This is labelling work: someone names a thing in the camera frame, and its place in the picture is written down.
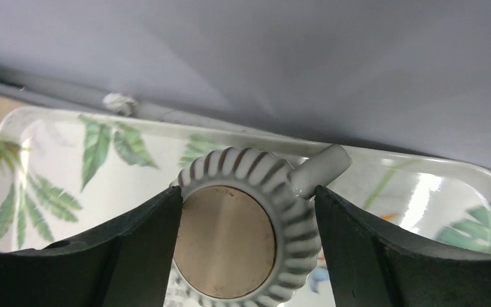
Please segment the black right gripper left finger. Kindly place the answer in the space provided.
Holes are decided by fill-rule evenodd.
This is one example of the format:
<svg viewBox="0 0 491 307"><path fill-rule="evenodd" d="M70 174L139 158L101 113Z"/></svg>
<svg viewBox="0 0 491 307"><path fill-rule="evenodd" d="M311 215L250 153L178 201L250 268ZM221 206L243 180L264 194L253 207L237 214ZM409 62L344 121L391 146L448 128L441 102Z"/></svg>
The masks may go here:
<svg viewBox="0 0 491 307"><path fill-rule="evenodd" d="M163 306L182 204L169 187L43 249L0 253L0 306Z"/></svg>

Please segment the striped grey white mug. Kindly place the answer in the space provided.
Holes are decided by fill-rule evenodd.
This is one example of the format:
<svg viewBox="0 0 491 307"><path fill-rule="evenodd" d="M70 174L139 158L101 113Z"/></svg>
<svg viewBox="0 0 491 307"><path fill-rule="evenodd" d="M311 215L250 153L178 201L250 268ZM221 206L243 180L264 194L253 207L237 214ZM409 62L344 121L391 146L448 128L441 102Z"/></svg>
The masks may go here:
<svg viewBox="0 0 491 307"><path fill-rule="evenodd" d="M277 306L303 287L322 248L313 195L352 161L330 145L297 167L229 147L197 158L175 185L183 207L172 268L201 306Z"/></svg>

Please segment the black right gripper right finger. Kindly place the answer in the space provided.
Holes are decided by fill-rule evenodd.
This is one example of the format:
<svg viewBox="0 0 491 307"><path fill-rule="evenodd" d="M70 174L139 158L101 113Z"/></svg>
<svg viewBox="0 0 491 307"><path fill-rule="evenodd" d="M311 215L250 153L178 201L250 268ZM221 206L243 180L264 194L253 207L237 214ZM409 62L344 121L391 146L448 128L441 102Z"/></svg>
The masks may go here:
<svg viewBox="0 0 491 307"><path fill-rule="evenodd" d="M337 307L491 306L491 254L416 235L320 185L315 211Z"/></svg>

